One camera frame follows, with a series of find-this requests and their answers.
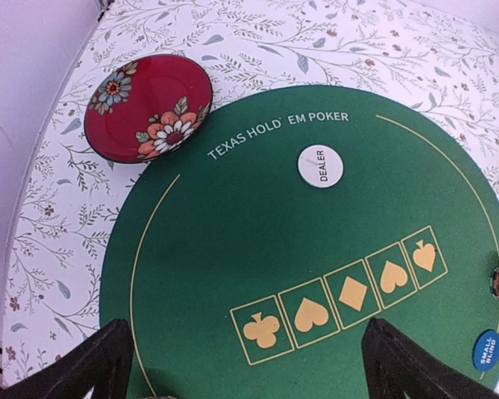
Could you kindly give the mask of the white dealer button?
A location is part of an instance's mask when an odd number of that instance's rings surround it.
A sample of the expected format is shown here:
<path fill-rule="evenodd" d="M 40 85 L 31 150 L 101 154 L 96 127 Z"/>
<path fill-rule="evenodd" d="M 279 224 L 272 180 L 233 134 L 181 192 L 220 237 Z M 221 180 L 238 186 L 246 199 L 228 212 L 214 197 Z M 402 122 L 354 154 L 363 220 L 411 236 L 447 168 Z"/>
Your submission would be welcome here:
<path fill-rule="evenodd" d="M 298 157 L 299 175 L 310 186 L 327 189 L 335 186 L 344 173 L 340 154 L 327 145 L 310 145 Z"/>

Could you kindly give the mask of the round green poker mat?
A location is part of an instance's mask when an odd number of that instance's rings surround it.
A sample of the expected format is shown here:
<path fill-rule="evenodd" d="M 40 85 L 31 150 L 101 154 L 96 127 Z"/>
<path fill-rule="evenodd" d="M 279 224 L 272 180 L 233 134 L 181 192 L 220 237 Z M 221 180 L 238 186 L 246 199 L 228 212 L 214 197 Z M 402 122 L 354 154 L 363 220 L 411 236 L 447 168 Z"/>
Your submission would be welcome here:
<path fill-rule="evenodd" d="M 300 152 L 327 145 L 318 189 Z M 499 202 L 438 125 L 387 98 L 297 86 L 214 111 L 151 163 L 107 246 L 101 320 L 124 318 L 128 395 L 365 398 L 370 319 L 499 332 Z"/>

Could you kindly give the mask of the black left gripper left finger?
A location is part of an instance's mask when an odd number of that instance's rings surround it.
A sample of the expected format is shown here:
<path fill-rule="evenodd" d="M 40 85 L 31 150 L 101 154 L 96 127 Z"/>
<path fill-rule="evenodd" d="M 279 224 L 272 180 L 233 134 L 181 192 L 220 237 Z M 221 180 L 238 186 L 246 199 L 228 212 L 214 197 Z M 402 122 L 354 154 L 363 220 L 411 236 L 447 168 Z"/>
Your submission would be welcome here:
<path fill-rule="evenodd" d="M 133 355 L 129 324 L 115 319 L 51 366 L 0 388 L 0 398 L 125 398 Z"/>

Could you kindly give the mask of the blue small blind button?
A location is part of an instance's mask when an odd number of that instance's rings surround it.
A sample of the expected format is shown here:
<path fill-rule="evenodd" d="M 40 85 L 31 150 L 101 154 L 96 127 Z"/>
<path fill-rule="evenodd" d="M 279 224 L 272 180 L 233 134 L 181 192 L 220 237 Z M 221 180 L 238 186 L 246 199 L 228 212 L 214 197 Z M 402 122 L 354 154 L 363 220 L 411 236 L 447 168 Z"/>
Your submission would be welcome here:
<path fill-rule="evenodd" d="M 492 329 L 482 332 L 472 350 L 473 366 L 479 372 L 489 372 L 499 362 L 499 334 Z"/>

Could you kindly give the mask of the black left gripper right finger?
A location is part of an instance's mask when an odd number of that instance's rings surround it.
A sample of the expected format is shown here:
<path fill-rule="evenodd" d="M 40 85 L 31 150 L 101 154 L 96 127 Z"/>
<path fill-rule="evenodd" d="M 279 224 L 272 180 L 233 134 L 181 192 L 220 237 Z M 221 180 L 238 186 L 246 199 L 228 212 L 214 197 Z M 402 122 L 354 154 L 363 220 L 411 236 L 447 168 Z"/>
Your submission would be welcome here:
<path fill-rule="evenodd" d="M 368 396 L 499 398 L 495 387 L 473 375 L 499 372 L 499 362 L 489 372 L 479 372 L 473 366 L 472 350 L 485 330 L 424 328 L 408 336 L 383 318 L 370 319 L 361 341 Z"/>

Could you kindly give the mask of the red floral round tin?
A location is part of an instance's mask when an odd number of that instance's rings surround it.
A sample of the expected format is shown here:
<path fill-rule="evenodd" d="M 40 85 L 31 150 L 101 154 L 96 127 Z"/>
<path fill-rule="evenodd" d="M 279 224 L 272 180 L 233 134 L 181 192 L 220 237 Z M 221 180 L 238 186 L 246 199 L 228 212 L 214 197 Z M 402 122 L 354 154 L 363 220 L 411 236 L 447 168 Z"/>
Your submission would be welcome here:
<path fill-rule="evenodd" d="M 198 63 L 176 55 L 142 57 L 95 89 L 84 116 L 86 140 L 116 163 L 154 160 L 198 131 L 212 99 L 211 80 Z"/>

